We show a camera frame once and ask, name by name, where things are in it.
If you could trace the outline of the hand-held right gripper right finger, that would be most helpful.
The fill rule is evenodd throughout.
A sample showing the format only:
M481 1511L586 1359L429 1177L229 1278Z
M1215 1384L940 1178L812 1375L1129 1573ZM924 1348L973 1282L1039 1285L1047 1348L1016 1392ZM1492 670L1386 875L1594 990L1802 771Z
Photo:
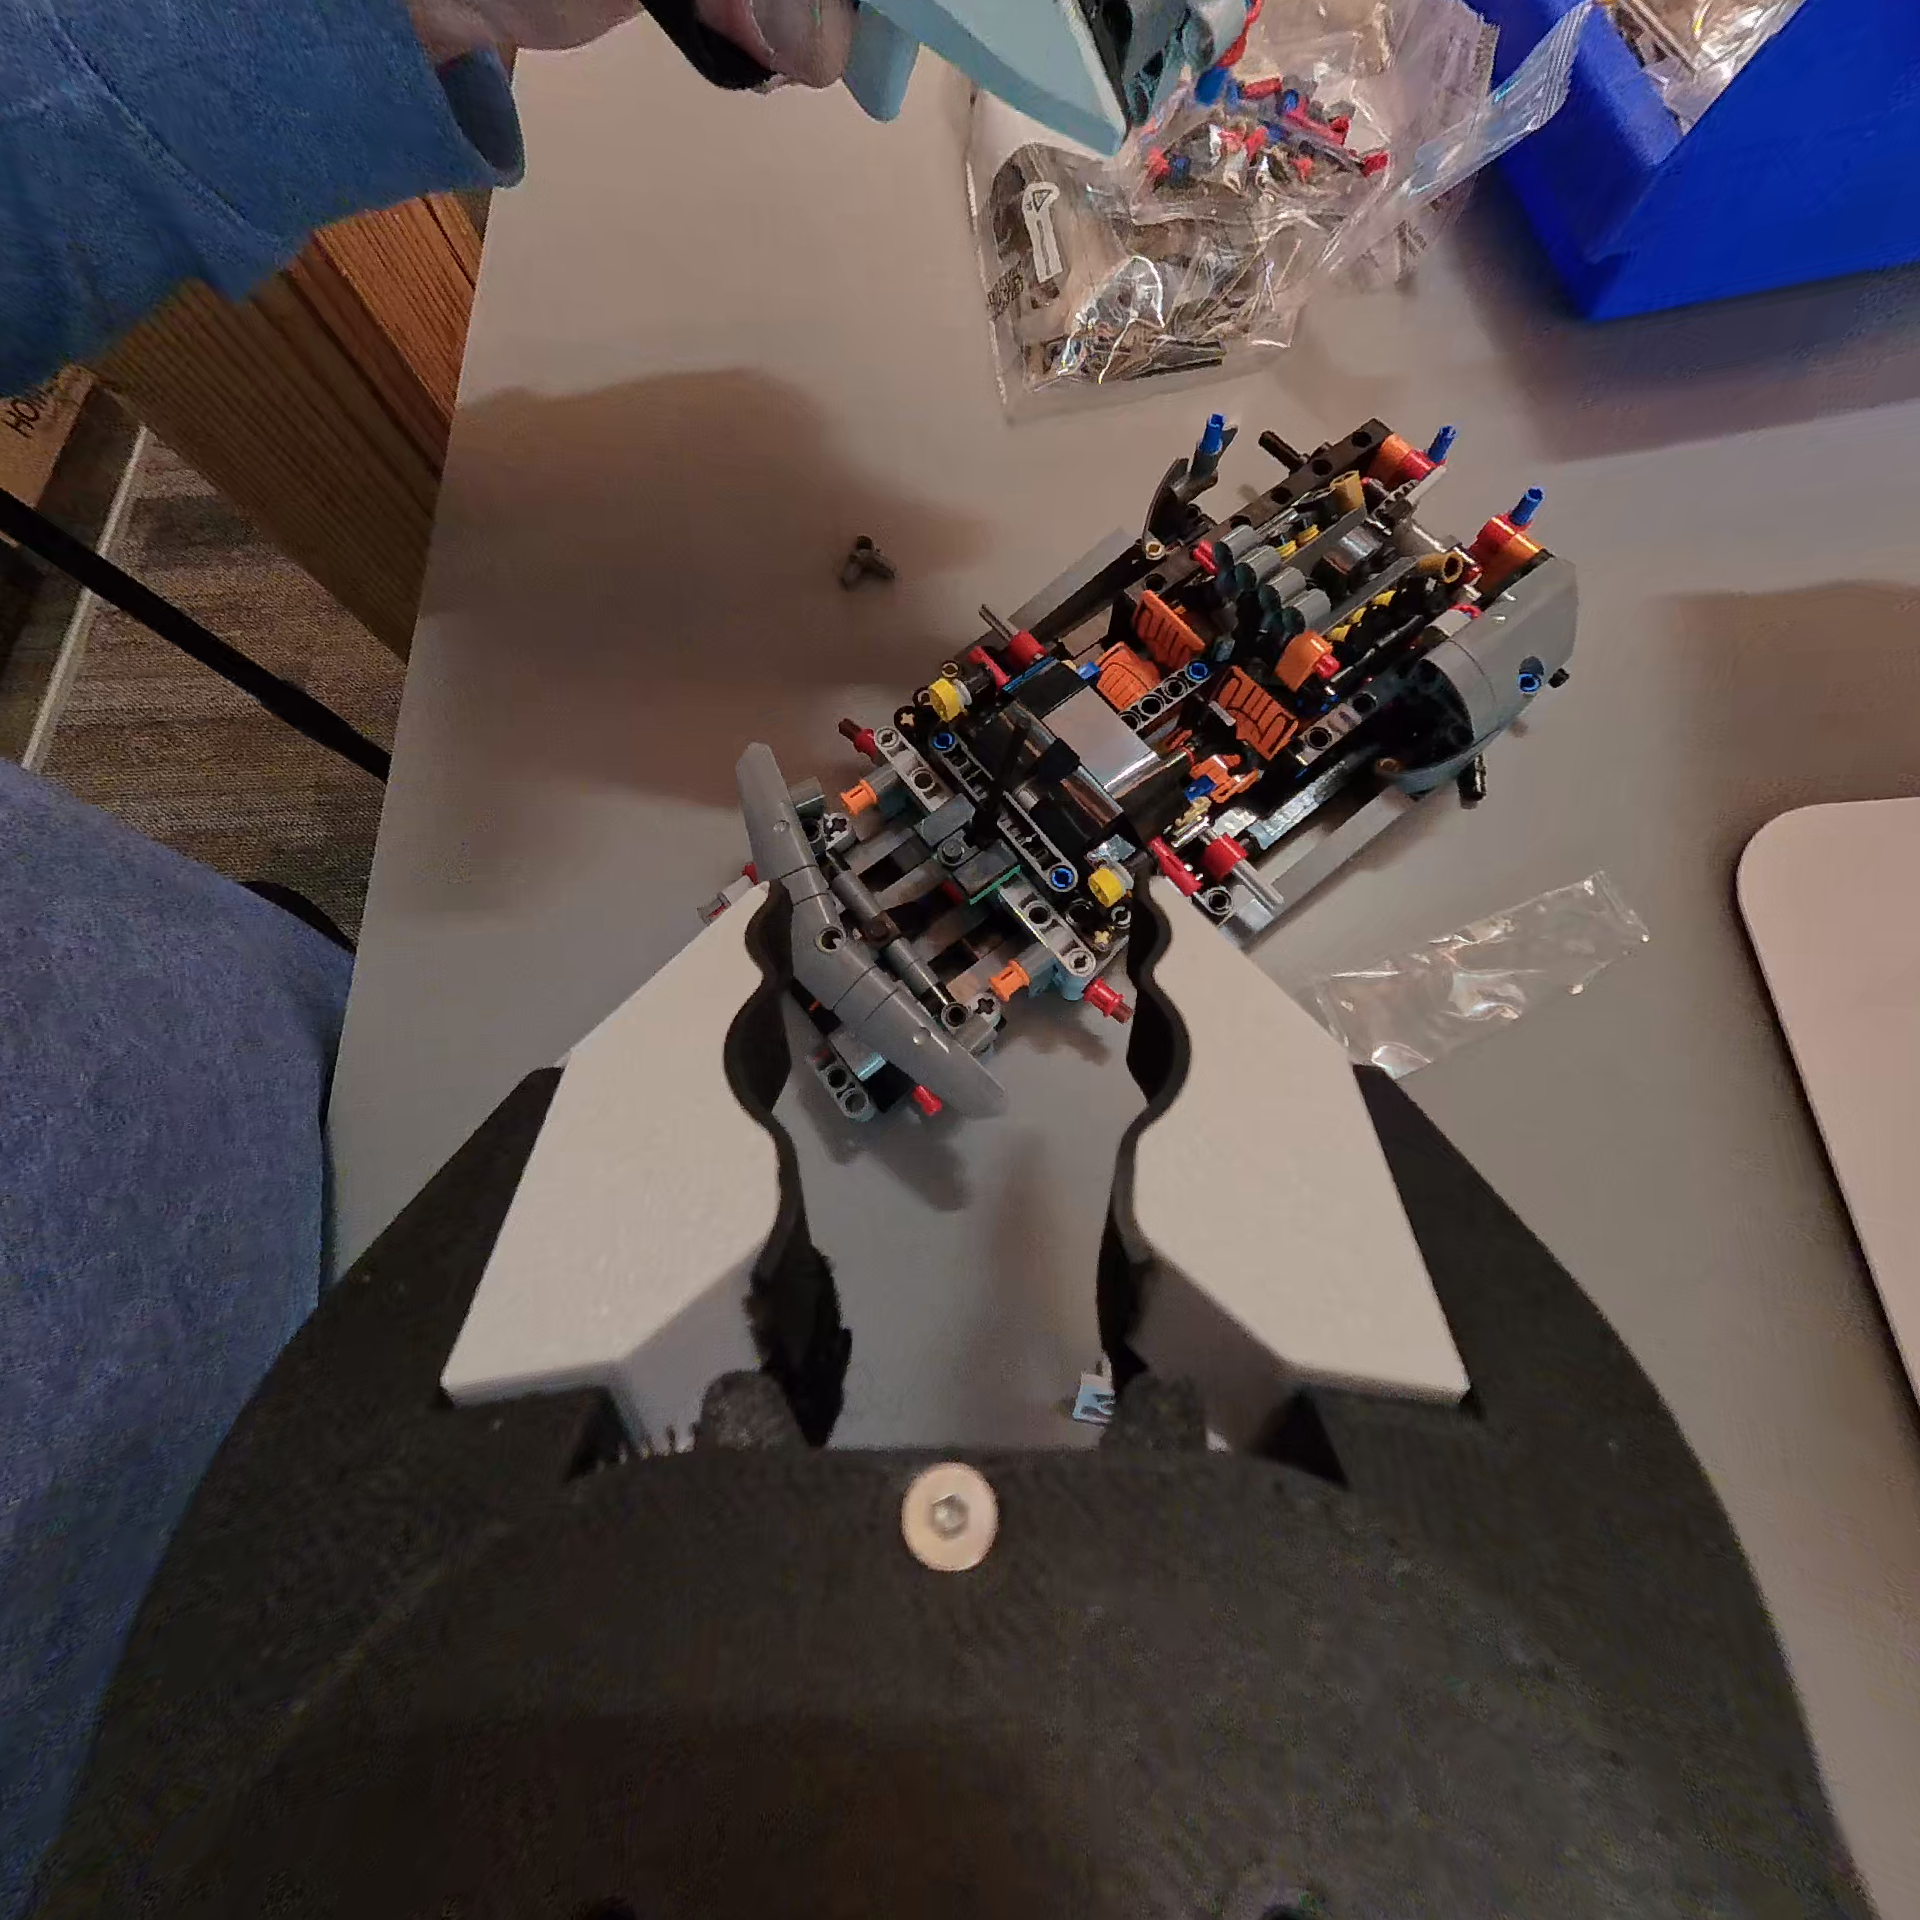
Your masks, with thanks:
M1185 1395L1206 1440L1265 1444L1309 1391L1454 1413L1472 1391L1346 1052L1170 881L1131 906L1098 1255L1113 1406Z

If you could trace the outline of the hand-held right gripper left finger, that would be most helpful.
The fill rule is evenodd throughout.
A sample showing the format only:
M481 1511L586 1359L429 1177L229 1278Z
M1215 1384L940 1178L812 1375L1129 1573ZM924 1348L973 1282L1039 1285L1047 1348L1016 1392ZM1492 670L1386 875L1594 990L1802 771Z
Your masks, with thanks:
M823 1444L846 1324L778 1102L791 905L753 885L566 1056L441 1389L593 1389L635 1444L692 1444L707 1386L772 1381Z

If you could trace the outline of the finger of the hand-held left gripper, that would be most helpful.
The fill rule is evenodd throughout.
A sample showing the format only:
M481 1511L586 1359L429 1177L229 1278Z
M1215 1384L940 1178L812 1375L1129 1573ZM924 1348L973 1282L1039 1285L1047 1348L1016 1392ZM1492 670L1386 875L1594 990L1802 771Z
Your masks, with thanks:
M1078 3L913 3L911 39L1088 152L1110 157L1127 138L1122 95Z

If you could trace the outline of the small lego subassembly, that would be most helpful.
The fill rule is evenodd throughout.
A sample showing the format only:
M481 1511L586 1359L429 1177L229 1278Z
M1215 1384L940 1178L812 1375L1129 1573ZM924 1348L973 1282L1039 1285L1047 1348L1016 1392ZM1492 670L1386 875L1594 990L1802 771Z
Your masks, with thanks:
M1078 3L1122 124L1146 127L1184 78L1236 57L1257 3Z

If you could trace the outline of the partly built lego car model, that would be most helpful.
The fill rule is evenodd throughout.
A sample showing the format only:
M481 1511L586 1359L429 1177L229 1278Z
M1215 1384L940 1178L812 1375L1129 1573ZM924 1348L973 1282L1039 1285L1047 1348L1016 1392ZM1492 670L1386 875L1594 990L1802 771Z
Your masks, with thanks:
M1206 509L1236 424L1209 416L1134 537L1011 617L982 609L887 717L838 733L866 771L736 763L741 876L789 905L788 994L831 1109L996 1112L1018 1005L1123 1025L1146 885L1253 943L1568 683L1576 576L1528 488L1470 537L1424 521L1456 431L1365 420Z

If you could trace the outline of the clear bag of lego parts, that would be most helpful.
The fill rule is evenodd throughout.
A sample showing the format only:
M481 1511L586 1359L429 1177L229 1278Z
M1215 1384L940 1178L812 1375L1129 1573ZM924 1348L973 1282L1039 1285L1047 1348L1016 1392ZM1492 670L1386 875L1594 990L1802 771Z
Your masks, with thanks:
M1563 109L1576 4L1506 80L1487 7L1260 4L1236 53L1160 84L1116 157L976 93L967 204L1014 420L1242 372L1309 300L1389 286L1475 177Z

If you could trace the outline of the person's left hand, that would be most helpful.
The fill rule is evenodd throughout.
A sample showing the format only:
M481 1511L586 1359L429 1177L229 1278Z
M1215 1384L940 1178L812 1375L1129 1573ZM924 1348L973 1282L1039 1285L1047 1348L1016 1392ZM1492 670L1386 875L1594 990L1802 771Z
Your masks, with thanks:
M566 53L642 19L648 3L407 3L405 12L435 63L492 48ZM692 3L697 19L806 89L838 84L852 59L855 4Z

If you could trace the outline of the small empty clear bag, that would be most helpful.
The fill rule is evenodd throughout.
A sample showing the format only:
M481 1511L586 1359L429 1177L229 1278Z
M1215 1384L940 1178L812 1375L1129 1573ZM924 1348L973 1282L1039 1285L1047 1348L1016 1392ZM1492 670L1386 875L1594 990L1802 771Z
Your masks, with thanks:
M1307 987L1307 1010L1358 1067L1404 1078L1496 1036L1649 943L1604 873Z

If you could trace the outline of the person's blue sweater torso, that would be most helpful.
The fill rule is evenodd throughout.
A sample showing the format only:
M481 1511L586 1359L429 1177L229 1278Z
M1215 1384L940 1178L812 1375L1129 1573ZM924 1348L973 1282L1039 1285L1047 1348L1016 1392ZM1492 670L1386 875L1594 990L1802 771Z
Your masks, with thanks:
M137 1604L324 1289L350 948L2 768L2 1901Z

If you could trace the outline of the wooden cabinet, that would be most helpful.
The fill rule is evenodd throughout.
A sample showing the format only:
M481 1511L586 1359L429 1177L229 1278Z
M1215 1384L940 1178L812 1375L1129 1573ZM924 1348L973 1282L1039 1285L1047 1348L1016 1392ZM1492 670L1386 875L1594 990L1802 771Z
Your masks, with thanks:
M481 269L475 202L333 223L252 295L188 285L86 363L400 660Z

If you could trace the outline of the white book stand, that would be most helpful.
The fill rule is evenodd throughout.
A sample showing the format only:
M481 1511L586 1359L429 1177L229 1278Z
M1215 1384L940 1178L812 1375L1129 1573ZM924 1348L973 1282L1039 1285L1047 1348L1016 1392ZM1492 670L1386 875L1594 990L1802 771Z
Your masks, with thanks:
M1739 852L1735 902L1915 1396L1917 800L1787 811Z

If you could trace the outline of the pile of clear plastic bags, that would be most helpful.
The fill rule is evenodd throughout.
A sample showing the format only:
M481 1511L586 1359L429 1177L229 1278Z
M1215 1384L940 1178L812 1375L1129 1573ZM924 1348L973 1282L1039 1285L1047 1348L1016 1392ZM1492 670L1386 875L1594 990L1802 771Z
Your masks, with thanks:
M1802 3L1597 3L1678 132L1692 132Z

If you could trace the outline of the black pole stand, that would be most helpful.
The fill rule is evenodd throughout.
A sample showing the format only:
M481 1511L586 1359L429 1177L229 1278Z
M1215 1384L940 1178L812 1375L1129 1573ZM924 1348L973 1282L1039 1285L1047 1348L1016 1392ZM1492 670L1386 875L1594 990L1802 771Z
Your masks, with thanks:
M347 763L378 784L387 783L391 773L387 749L375 745L299 684L252 660L9 491L2 493L2 537L35 565L70 581L185 660L199 664L324 754Z

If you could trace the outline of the blue plastic bin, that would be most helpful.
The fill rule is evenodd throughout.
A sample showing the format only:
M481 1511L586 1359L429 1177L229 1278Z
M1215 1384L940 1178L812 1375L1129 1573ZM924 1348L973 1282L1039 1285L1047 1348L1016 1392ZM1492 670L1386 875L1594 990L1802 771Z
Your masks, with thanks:
M1588 323L1913 267L1917 7L1798 7L1688 132L1597 19L1499 172Z

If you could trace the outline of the cardboard box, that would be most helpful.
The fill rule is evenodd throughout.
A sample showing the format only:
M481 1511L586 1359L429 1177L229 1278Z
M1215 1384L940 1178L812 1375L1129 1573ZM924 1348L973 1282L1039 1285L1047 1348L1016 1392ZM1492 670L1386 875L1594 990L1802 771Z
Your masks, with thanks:
M2 491L38 507L67 447L94 377L67 367L38 387L2 397Z

